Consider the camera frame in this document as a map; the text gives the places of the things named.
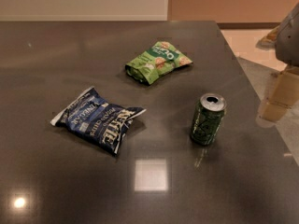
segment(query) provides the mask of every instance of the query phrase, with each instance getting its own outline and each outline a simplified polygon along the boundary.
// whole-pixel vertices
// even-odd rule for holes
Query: floor
[[[267,76],[273,71],[282,71],[286,64],[277,60],[274,48],[262,48],[257,45],[259,40],[271,29],[265,30],[222,30],[233,53],[239,60],[254,90],[263,99]],[[281,137],[299,164],[299,102],[276,124]]]
[[[222,33],[236,57],[281,71],[286,65],[276,59],[275,50],[257,45],[270,31],[271,29],[222,30]]]

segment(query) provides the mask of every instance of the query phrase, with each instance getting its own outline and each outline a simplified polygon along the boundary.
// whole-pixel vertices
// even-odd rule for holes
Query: gray object
[[[299,66],[299,3],[279,26],[276,55],[286,64]]]
[[[299,223],[298,166],[256,125],[260,100],[214,21],[1,22],[0,35],[0,223]],[[124,65],[158,40],[193,65],[138,84]],[[147,108],[117,159],[49,125],[91,85]],[[189,137],[207,92],[229,107],[208,148]]]

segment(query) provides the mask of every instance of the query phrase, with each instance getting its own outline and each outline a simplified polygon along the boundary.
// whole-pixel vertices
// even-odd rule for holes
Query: can top
[[[200,98],[202,106],[210,111],[222,111],[226,107],[226,101],[217,93],[206,93]]]

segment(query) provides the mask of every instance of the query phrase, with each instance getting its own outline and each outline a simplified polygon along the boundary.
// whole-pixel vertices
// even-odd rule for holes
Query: snack bag
[[[125,65],[129,76],[151,85],[159,77],[192,61],[169,42],[157,42]]]
[[[141,107],[125,109],[110,104],[90,87],[50,123],[65,126],[70,132],[116,155],[133,118],[145,111]]]

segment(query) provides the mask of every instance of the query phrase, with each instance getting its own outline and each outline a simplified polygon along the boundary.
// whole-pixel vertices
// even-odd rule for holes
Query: green can
[[[190,137],[207,146],[214,142],[226,113],[226,101],[216,93],[206,93],[196,103]]]

